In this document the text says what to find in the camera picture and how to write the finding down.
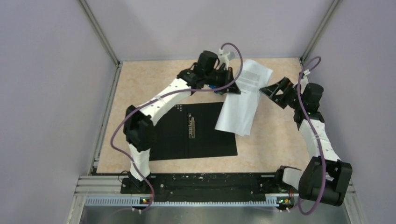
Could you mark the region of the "white printed paper sheets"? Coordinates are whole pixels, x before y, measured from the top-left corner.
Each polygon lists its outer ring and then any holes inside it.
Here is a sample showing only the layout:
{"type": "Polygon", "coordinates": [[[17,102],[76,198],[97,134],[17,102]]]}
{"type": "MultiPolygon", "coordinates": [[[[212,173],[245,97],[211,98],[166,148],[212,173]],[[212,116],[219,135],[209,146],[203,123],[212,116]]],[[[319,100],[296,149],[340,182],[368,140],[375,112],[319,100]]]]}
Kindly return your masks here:
{"type": "Polygon", "coordinates": [[[239,136],[250,135],[261,100],[259,89],[268,84],[272,73],[272,69],[254,60],[246,60],[236,80],[241,94],[226,95],[215,129],[239,136]]]}

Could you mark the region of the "teal and black folder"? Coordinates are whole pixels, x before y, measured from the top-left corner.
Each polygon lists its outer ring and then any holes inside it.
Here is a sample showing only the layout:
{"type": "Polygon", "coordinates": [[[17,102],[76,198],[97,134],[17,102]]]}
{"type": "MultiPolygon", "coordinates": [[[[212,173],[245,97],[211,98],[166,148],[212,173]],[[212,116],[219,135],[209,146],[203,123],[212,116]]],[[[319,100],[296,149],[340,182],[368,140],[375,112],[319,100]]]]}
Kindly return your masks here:
{"type": "Polygon", "coordinates": [[[237,156],[234,133],[215,130],[223,104],[179,104],[155,125],[150,161],[237,156]]]}

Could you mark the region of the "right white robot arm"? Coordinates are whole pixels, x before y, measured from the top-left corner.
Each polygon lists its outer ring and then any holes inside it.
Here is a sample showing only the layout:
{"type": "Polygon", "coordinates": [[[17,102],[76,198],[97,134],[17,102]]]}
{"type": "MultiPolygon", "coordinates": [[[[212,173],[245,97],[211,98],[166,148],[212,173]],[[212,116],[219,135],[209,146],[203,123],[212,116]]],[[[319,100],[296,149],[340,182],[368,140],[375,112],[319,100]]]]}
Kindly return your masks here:
{"type": "Polygon", "coordinates": [[[281,166],[276,171],[275,189],[287,192],[293,187],[302,199],[315,201],[321,196],[321,203],[341,206],[353,169],[335,153],[326,134],[325,122],[318,110],[323,87],[308,83],[302,92],[298,92],[297,84],[284,77],[261,88],[260,92],[281,108],[289,106],[294,109],[293,120],[311,158],[305,170],[281,166]]]}

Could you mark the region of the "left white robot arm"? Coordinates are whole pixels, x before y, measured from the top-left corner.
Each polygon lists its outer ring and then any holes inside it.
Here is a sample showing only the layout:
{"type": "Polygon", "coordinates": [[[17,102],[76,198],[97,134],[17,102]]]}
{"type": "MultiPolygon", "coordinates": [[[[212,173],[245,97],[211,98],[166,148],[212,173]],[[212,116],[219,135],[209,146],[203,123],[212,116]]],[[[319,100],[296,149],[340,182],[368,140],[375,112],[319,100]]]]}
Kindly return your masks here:
{"type": "Polygon", "coordinates": [[[133,160],[130,176],[132,187],[139,193],[149,189],[149,154],[155,141],[155,126],[158,121],[176,104],[197,91],[203,91],[205,85],[215,87],[222,93],[240,94],[235,82],[233,69],[229,65],[235,58],[233,52],[218,53],[203,51],[198,61],[182,70],[176,78],[159,94],[139,107],[129,106],[123,133],[133,160]]]}

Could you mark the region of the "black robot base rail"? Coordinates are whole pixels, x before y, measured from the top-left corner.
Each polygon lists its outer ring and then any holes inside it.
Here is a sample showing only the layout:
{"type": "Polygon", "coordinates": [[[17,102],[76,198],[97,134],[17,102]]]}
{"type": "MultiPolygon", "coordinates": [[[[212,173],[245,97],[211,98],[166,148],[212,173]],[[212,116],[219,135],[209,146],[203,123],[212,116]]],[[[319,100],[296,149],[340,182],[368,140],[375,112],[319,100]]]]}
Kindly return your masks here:
{"type": "Polygon", "coordinates": [[[137,182],[122,179],[122,194],[154,194],[155,202],[264,202],[270,194],[296,196],[298,191],[275,173],[152,173],[137,182]]]}

